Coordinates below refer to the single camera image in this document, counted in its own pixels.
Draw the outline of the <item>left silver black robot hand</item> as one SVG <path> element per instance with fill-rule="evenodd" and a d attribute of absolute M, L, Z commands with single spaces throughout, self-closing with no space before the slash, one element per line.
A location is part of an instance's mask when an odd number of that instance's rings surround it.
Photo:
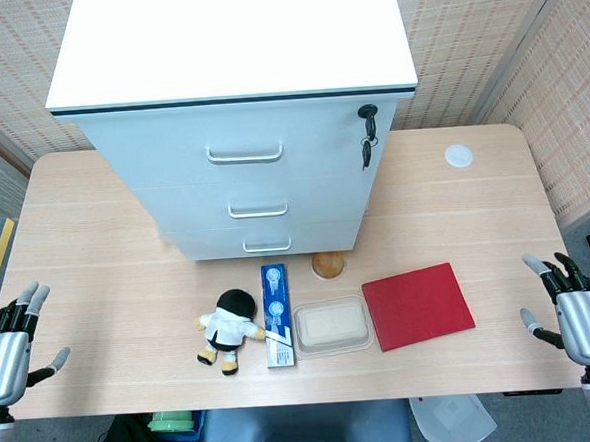
<path fill-rule="evenodd" d="M 17 403 L 27 388 L 57 374 L 71 350 L 62 348 L 49 365 L 29 368 L 31 347 L 50 287 L 31 283 L 19 297 L 0 308 L 0 406 Z"/>

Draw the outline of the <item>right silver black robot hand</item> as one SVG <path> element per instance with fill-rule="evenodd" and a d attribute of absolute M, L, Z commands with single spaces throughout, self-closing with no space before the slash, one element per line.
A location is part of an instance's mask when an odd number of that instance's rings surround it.
<path fill-rule="evenodd" d="M 576 364 L 590 366 L 590 278 L 567 255 L 556 252 L 555 258 L 562 268 L 529 254 L 523 262 L 540 277 L 560 331 L 546 330 L 526 308 L 520 310 L 520 317 L 530 335 L 565 351 Z"/>

